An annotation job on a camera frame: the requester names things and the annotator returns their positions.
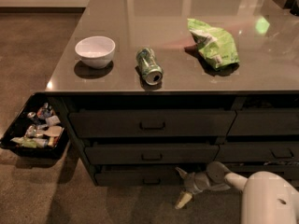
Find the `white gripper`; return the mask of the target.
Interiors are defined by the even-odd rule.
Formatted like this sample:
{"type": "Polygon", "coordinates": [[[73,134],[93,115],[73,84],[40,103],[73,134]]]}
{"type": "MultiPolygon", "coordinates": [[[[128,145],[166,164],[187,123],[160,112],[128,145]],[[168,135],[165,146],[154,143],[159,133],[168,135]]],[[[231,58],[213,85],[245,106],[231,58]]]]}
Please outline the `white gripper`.
{"type": "Polygon", "coordinates": [[[205,190],[223,191],[231,187],[224,182],[224,175],[212,174],[208,171],[187,173],[176,167],[176,171],[183,179],[184,188],[175,204],[176,209],[183,208],[191,199],[193,194],[202,193],[205,190]]]}

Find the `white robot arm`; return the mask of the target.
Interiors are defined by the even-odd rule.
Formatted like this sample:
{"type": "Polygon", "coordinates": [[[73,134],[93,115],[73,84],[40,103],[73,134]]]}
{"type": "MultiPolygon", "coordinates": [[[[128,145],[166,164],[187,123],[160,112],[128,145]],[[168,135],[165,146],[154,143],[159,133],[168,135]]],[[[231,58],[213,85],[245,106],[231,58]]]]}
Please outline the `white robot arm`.
{"type": "Polygon", "coordinates": [[[204,190],[235,188],[242,193],[240,224],[299,224],[299,191],[279,175],[260,171],[244,177],[218,161],[211,162],[204,172],[176,170],[184,185],[176,209],[204,190]]]}

